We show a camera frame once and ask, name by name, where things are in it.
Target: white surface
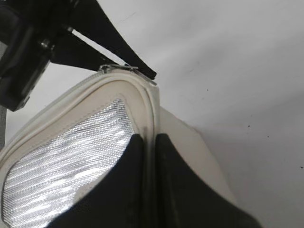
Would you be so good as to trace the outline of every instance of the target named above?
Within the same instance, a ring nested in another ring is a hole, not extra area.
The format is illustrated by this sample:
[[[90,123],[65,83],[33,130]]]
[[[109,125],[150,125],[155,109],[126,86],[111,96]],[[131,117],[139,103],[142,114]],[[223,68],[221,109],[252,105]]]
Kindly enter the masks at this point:
[[[304,1],[100,2],[158,72],[162,106],[203,133],[242,207],[266,228],[303,227]],[[89,74],[51,65],[8,113],[7,138]]]

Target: silver mesh panel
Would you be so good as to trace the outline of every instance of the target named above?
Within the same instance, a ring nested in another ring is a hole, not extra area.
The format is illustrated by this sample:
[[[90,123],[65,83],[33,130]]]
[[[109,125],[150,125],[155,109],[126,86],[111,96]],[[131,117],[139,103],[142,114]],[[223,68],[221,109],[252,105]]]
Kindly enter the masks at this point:
[[[68,210],[77,191],[112,168],[133,134],[121,100],[24,156],[10,170],[2,196],[12,228],[43,228]]]

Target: white leather trim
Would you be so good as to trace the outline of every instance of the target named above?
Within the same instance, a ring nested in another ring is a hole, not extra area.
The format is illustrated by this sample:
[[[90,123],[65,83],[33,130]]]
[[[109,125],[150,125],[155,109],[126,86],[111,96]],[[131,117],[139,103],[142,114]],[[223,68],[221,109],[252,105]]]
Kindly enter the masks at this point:
[[[7,173],[20,158],[117,98],[124,101],[134,131],[141,134],[146,149],[149,149],[147,152],[150,153],[154,148],[155,136],[159,133],[158,88],[128,71],[106,75],[97,73],[76,85],[34,117],[2,150],[0,195],[2,196]],[[82,195],[81,191],[78,192],[75,200],[78,201]],[[6,227],[0,219],[0,228]]]

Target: white backdrop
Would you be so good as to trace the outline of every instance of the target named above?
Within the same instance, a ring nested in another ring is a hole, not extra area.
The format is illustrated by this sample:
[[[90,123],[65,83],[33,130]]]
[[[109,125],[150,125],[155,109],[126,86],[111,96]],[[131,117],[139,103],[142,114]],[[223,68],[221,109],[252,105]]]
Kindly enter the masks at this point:
[[[304,227],[304,1],[99,2],[158,72],[162,106],[202,132],[241,207],[265,228]],[[50,65],[8,113],[7,140],[90,74]]]

